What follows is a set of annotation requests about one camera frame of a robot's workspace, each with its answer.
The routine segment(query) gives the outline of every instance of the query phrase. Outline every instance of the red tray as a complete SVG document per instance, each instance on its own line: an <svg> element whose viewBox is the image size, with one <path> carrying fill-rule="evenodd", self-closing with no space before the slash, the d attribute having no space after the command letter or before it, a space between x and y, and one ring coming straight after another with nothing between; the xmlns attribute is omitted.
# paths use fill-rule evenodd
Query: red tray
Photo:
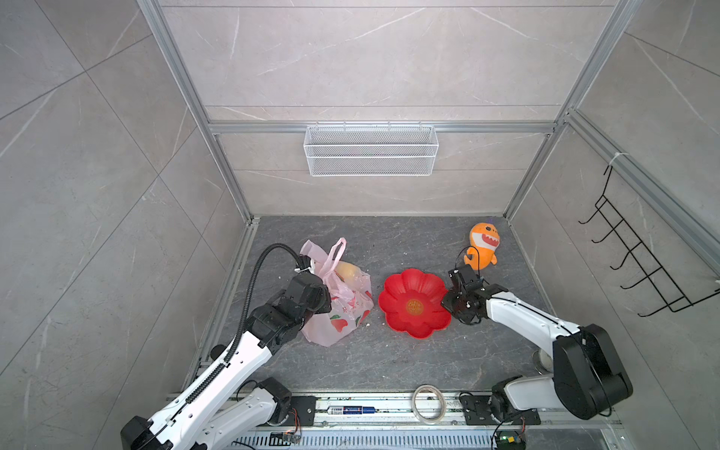
<svg viewBox="0 0 720 450"><path fill-rule="evenodd" d="M391 329L427 339L450 325L452 316L440 304L447 292L439 276L408 269L385 280L377 304Z"/></svg>

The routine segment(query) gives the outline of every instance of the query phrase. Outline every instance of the shark toy mouth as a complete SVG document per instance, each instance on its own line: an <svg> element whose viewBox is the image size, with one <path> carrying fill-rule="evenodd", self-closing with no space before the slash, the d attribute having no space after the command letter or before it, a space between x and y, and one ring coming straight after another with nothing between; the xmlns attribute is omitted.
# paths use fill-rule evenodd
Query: shark toy mouth
<svg viewBox="0 0 720 450"><path fill-rule="evenodd" d="M487 248L492 251L495 251L500 245L500 240L484 233L473 233L472 240L475 242L476 247Z"/></svg>

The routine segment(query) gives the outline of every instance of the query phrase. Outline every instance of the pink plastic bag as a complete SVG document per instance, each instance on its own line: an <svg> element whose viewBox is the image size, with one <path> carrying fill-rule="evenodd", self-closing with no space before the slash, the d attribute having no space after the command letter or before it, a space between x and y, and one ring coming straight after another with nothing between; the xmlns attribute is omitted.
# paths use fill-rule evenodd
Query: pink plastic bag
<svg viewBox="0 0 720 450"><path fill-rule="evenodd" d="M358 328L373 307L370 276L355 266L340 261L346 246L345 238L340 238L328 255L309 240L300 249L300 254L312 259L313 273L328 286L332 303L330 313L313 315L305 323L302 334L308 341L325 347L333 345ZM339 264L345 264L345 279L336 271Z"/></svg>

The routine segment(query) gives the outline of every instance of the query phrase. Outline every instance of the zip tie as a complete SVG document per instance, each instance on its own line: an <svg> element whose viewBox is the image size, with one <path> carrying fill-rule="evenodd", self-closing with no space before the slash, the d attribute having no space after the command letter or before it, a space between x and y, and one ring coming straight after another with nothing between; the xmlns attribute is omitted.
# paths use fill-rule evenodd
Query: zip tie
<svg viewBox="0 0 720 450"><path fill-rule="evenodd" d="M615 156L613 156L613 158L610 160L610 162L608 163L608 166L612 166L615 159L620 155L630 156L630 153L615 152Z"/></svg>
<svg viewBox="0 0 720 450"><path fill-rule="evenodd" d="M440 401L440 414L435 418L427 418L424 415L420 414L420 411L418 411L418 406L415 404L415 400L418 397L418 394L422 391L432 392L438 397L438 400ZM447 412L447 404L445 403L445 397L443 396L443 393L440 392L440 389L437 387L434 387L431 384L423 384L418 389L415 390L413 393L413 398L410 399L410 408L413 410L413 414L415 414L415 417L422 423L426 423L428 425L436 425L437 423L440 423L441 420L445 417L445 412Z"/></svg>

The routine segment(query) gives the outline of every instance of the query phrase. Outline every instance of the orange shark plush toy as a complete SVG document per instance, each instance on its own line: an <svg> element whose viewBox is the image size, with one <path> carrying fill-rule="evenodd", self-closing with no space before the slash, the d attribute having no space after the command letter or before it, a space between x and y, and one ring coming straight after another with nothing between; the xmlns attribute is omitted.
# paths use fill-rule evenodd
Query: orange shark plush toy
<svg viewBox="0 0 720 450"><path fill-rule="evenodd" d="M474 270L481 270L488 264L497 264L495 249L500 245L498 230L490 223L478 223L470 230L470 247L467 249L465 264L469 264Z"/></svg>

